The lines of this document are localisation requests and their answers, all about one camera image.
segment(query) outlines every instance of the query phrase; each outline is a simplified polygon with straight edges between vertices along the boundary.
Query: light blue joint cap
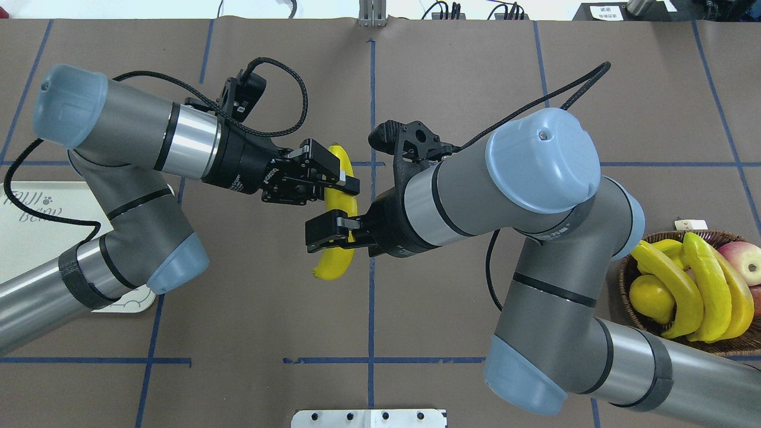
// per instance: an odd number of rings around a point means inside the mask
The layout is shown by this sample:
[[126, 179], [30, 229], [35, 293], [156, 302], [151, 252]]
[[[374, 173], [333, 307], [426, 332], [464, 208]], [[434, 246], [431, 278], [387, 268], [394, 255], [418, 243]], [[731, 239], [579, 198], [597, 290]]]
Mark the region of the light blue joint cap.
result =
[[552, 379], [495, 335], [483, 379], [502, 400], [535, 414], [557, 414], [568, 398]]
[[77, 147], [95, 127], [107, 94], [105, 74], [54, 65], [45, 75], [34, 104], [34, 132], [67, 149]]
[[486, 143], [486, 167], [513, 203], [539, 214], [568, 211], [600, 186], [600, 159], [578, 120], [545, 108], [497, 128]]
[[632, 209], [632, 233], [629, 234], [629, 239], [626, 240], [626, 244], [621, 248], [621, 251], [619, 251], [615, 256], [613, 256], [613, 259], [611, 260], [619, 260], [626, 257], [629, 253], [632, 252], [634, 247], [639, 244], [639, 240], [642, 239], [642, 236], [645, 234], [645, 211], [642, 210], [642, 206], [639, 205], [639, 201], [634, 199], [634, 197], [624, 189], [624, 187], [614, 179], [606, 176], [608, 180], [612, 181], [616, 186], [621, 189], [623, 194], [626, 195], [626, 199], [629, 201], [629, 208]]
[[156, 294], [164, 294], [200, 275], [207, 267], [209, 256], [206, 255], [198, 234], [193, 232], [148, 278], [148, 288]]

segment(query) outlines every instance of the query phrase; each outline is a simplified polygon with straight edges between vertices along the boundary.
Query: white mounting plate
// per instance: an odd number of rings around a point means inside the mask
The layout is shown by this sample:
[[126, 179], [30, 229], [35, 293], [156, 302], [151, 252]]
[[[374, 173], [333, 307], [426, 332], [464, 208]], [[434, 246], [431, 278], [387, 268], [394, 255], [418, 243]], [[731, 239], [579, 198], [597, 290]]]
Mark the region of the white mounting plate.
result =
[[[97, 220], [100, 235], [113, 230], [106, 214], [84, 181], [14, 181], [13, 192], [36, 211], [70, 219]], [[92, 230], [76, 225], [30, 218], [3, 194], [0, 198], [0, 283], [58, 257]], [[156, 295], [141, 286], [113, 305], [93, 312], [137, 313], [147, 309]]]
[[447, 428], [447, 411], [442, 409], [301, 410], [291, 419], [291, 428], [328, 427]]

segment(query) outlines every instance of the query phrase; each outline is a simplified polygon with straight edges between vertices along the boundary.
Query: wicker basket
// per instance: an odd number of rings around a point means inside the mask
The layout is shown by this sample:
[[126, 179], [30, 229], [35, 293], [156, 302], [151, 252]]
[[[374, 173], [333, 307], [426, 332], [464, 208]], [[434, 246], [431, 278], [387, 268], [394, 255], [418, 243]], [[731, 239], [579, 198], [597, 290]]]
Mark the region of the wicker basket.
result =
[[[713, 245], [714, 248], [727, 244], [732, 241], [745, 241], [742, 237], [733, 235], [728, 232], [719, 230], [704, 230], [694, 231], [706, 242]], [[661, 239], [675, 239], [682, 241], [685, 232], [658, 232], [652, 235], [647, 235], [643, 238], [644, 241], [653, 242], [660, 241]], [[660, 336], [670, 325], [662, 326], [657, 322], [646, 317], [632, 307], [632, 303], [629, 301], [629, 287], [632, 285], [632, 281], [640, 275], [637, 270], [637, 260], [634, 260], [632, 256], [626, 256], [619, 270], [619, 294], [623, 300], [624, 309], [629, 314], [632, 322], [637, 328], [648, 331]], [[699, 350], [703, 350], [708, 353], [713, 353], [718, 356], [751, 356], [761, 355], [761, 317], [754, 318], [753, 323], [750, 325], [748, 331], [742, 336], [735, 337], [734, 339], [720, 340], [715, 343], [705, 342], [690, 342], [684, 336], [673, 339], [674, 342], [687, 345]]]

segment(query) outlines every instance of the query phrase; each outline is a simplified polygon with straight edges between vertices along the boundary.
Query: white eraser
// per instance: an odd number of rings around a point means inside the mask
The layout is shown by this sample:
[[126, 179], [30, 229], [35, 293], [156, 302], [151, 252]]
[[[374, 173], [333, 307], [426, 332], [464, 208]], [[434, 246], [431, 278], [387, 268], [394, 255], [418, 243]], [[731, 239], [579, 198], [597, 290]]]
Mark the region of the white eraser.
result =
[[705, 220], [676, 220], [673, 225], [677, 230], [708, 230]]

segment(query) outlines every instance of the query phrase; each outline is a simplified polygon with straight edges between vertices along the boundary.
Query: apple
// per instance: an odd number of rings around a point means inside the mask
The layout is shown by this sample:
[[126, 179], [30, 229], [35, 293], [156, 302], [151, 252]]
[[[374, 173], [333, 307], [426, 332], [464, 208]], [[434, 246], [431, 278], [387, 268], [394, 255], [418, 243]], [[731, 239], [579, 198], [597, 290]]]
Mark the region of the apple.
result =
[[750, 242], [735, 241], [722, 245], [718, 252], [740, 272], [748, 286], [761, 285], [761, 248]]
[[753, 295], [754, 317], [761, 317], [761, 287], [750, 287], [750, 294]]

